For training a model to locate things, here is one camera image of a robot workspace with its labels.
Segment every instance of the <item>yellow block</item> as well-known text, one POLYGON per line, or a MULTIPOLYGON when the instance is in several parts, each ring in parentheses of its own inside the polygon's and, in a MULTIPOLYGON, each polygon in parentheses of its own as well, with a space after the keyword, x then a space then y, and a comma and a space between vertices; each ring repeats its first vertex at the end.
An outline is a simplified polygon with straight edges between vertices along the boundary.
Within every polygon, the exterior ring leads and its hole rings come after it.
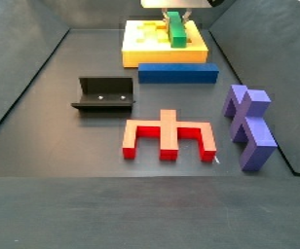
POLYGON ((186 48, 172 48, 166 23, 162 20, 127 20, 125 25, 123 65, 138 67, 140 63, 204 63, 208 46, 196 23, 185 24, 186 48))

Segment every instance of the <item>toy block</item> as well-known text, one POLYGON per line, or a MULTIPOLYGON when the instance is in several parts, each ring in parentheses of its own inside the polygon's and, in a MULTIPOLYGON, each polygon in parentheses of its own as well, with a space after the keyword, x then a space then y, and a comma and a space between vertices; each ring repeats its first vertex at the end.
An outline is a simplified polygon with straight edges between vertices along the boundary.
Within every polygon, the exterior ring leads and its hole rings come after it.
POLYGON ((186 48, 186 32, 178 12, 168 12, 172 48, 186 48))
POLYGON ((182 23, 178 12, 168 12, 170 23, 182 23))
POLYGON ((218 80, 220 69, 214 63, 140 63, 140 84, 210 83, 218 80))
POLYGON ((123 155, 125 159, 135 158, 138 137, 160 137, 160 160, 176 160, 178 138, 198 141, 200 159, 213 161, 217 153, 216 139, 210 123, 178 122, 176 110, 161 110, 160 121, 127 120, 125 125, 123 155))
POLYGON ((232 85, 225 100, 224 114, 233 117, 229 128, 232 141, 248 143, 240 158, 244 171, 258 171, 277 144, 264 120, 272 101, 264 90, 232 85))
POLYGON ((208 47, 196 23, 185 24, 186 47, 172 48, 166 23, 162 20, 129 20, 122 47, 123 67, 140 63, 205 63, 208 47))

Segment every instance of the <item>red toy block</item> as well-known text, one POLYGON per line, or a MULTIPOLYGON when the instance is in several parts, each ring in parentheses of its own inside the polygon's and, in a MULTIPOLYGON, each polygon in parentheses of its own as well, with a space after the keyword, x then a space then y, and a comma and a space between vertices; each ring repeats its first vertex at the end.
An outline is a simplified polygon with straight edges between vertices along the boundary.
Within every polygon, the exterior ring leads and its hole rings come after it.
POLYGON ((160 121, 127 120, 125 125, 125 159, 135 158, 137 137, 160 137, 160 160, 176 160, 178 138, 197 139, 200 158, 213 161, 217 154, 216 139, 210 123, 178 122, 176 110, 161 110, 160 121))

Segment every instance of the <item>purple block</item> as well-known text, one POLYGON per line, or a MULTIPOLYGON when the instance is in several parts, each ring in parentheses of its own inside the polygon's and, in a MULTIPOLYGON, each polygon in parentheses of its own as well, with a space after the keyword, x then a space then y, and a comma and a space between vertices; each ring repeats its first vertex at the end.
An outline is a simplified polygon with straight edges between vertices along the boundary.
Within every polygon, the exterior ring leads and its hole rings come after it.
POLYGON ((230 86, 224 114, 233 117, 229 128, 232 141, 248 143, 240 159, 244 171, 258 171, 277 148, 264 120, 270 103, 264 90, 248 89, 241 85, 230 86))

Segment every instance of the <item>green toy block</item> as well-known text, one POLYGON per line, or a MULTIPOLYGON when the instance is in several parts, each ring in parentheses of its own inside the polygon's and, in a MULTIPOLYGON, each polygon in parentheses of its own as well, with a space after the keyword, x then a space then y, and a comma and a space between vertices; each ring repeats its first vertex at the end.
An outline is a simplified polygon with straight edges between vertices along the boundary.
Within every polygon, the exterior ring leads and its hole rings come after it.
POLYGON ((169 36, 172 48, 186 48, 186 31, 180 18, 178 12, 168 12, 169 23, 169 36))

